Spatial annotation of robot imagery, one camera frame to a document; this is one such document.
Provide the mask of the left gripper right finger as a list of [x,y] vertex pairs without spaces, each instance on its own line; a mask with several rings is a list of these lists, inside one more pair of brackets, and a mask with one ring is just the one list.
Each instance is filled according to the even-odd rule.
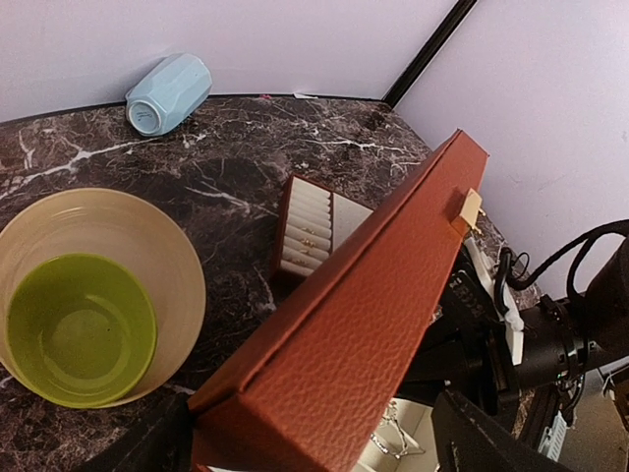
[[441,471],[568,472],[517,442],[458,391],[445,390],[431,413]]

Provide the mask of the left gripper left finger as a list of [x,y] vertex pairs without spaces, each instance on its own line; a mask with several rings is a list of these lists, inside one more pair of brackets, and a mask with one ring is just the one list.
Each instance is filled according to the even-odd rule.
[[183,393],[163,399],[84,471],[191,471],[192,415]]

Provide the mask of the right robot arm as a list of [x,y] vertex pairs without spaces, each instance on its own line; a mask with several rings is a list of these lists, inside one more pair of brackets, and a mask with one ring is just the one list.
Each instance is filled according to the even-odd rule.
[[429,406],[441,471],[557,471],[586,375],[628,353],[628,247],[621,244],[584,291],[577,270],[613,221],[565,246],[574,258],[566,294],[519,308],[513,294],[538,270],[509,248],[489,262],[473,240],[460,248],[430,324],[400,384]]

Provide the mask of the large red jewelry box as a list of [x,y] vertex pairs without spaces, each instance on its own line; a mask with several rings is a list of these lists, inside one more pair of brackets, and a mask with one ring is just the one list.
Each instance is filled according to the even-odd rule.
[[353,468],[429,327],[487,159],[454,133],[205,382],[189,401],[195,466]]

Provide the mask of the small red jewelry tray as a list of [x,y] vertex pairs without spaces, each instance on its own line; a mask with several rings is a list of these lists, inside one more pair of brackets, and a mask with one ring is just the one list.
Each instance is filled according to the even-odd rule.
[[279,204],[271,293],[284,297],[313,274],[373,210],[304,176],[291,175]]

